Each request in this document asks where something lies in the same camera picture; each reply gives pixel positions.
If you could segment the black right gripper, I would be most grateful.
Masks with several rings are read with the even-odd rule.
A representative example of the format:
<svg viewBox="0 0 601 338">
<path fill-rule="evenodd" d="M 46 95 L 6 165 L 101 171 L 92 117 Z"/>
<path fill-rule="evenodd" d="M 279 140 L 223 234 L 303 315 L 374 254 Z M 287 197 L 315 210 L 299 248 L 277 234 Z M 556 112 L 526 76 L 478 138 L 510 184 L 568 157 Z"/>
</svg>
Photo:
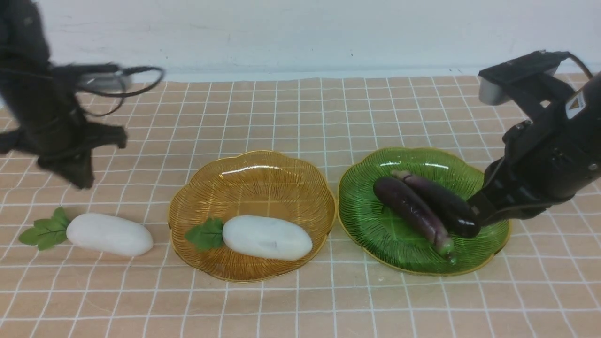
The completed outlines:
<svg viewBox="0 0 601 338">
<path fill-rule="evenodd" d="M 600 75 L 566 100 L 519 100 L 529 120 L 503 137 L 504 156 L 467 203 L 479 225 L 530 220 L 600 177 Z"/>
</svg>

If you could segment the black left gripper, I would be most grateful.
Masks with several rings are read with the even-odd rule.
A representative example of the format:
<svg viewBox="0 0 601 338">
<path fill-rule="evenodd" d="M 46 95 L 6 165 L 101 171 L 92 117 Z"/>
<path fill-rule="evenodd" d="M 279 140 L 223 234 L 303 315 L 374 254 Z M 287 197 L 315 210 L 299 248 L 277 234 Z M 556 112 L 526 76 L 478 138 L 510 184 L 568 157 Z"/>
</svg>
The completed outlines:
<svg viewBox="0 0 601 338">
<path fill-rule="evenodd" d="M 2 67 L 1 96 L 18 128 L 1 133 L 1 153 L 38 156 L 43 171 L 78 190 L 90 190 L 95 180 L 92 153 L 85 152 L 108 144 L 125 148 L 128 136 L 122 126 L 88 121 L 75 94 L 82 75 L 118 70 L 115 64 Z"/>
</svg>

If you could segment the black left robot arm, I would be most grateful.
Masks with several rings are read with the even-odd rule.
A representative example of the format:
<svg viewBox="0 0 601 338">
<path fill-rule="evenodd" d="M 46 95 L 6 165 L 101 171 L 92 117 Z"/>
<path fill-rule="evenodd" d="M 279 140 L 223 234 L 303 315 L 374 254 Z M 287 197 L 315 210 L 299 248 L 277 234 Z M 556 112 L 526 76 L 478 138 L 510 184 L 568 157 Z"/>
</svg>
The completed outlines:
<svg viewBox="0 0 601 338">
<path fill-rule="evenodd" d="M 37 157 L 40 169 L 79 190 L 94 184 L 92 152 L 125 148 L 122 126 L 89 121 L 74 85 L 54 74 L 39 9 L 31 0 L 1 2 L 1 98 L 18 127 L 1 133 L 1 153 Z"/>
</svg>

